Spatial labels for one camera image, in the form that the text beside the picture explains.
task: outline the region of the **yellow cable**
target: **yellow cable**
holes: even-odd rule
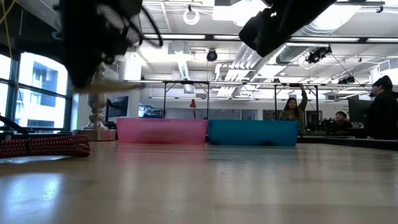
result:
[[[1,23],[2,23],[3,21],[5,22],[4,25],[6,25],[6,36],[7,36],[8,50],[10,51],[10,58],[11,58],[11,60],[13,60],[13,59],[12,59],[12,49],[11,49],[11,42],[10,42],[10,34],[8,33],[8,23],[7,23],[6,16],[7,16],[7,14],[11,11],[11,9],[12,9],[14,3],[15,3],[15,0],[12,1],[10,7],[9,7],[8,10],[6,11],[6,6],[4,5],[4,0],[2,0],[2,12],[3,12],[4,15],[3,15],[3,17],[2,17],[1,20],[0,20],[0,25],[1,25]],[[16,80],[16,81],[15,81],[15,87],[16,87],[17,90],[18,90],[19,96],[22,97],[21,90],[19,89],[18,83],[19,83],[19,81]],[[23,100],[21,100],[21,105],[22,105],[22,109],[25,111],[25,115],[26,115],[26,118],[27,118],[28,115],[27,115],[27,113],[26,113],[26,109],[25,109],[24,101],[23,101]]]
[[[6,6],[4,5],[4,0],[2,0],[2,13],[4,14],[4,25],[6,25],[6,36],[7,36],[7,43],[8,43],[8,50],[10,51],[10,58],[12,58],[12,50],[11,50],[11,42],[10,42],[10,34],[8,33],[8,23],[6,19]]]
[[[0,25],[2,24],[2,22],[6,19],[6,16],[8,15],[8,13],[11,11],[12,7],[14,6],[16,0],[13,0],[10,7],[7,9],[6,12],[4,12],[4,15],[2,16],[2,18],[0,19]]]

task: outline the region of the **glass wall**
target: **glass wall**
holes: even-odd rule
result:
[[[206,109],[195,110],[196,119],[206,119]],[[210,109],[210,119],[252,119],[257,117],[257,110],[230,110],[230,109]],[[168,119],[193,119],[193,109],[170,108],[166,110]]]
[[[19,60],[0,55],[0,115],[22,127],[69,131],[67,88],[67,70],[54,60],[30,53]],[[8,129],[3,123],[0,127]]]

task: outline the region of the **red object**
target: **red object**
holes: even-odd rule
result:
[[[1,141],[0,158],[22,156],[89,156],[87,136]]]
[[[118,118],[119,143],[204,144],[207,120]]]
[[[192,100],[191,105],[189,107],[193,108],[193,119],[197,118],[197,104],[195,103],[195,100]]]

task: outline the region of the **desk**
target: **desk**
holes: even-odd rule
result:
[[[340,146],[367,147],[372,149],[398,150],[397,140],[374,140],[349,138],[326,138],[320,136],[305,136],[297,139],[298,143],[335,144]]]
[[[397,220],[394,151],[324,144],[91,147],[90,157],[78,159],[0,160],[0,223]]]

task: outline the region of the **black jacket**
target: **black jacket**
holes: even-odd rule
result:
[[[398,137],[398,102],[392,91],[385,91],[374,99],[364,124],[368,136],[374,139]]]

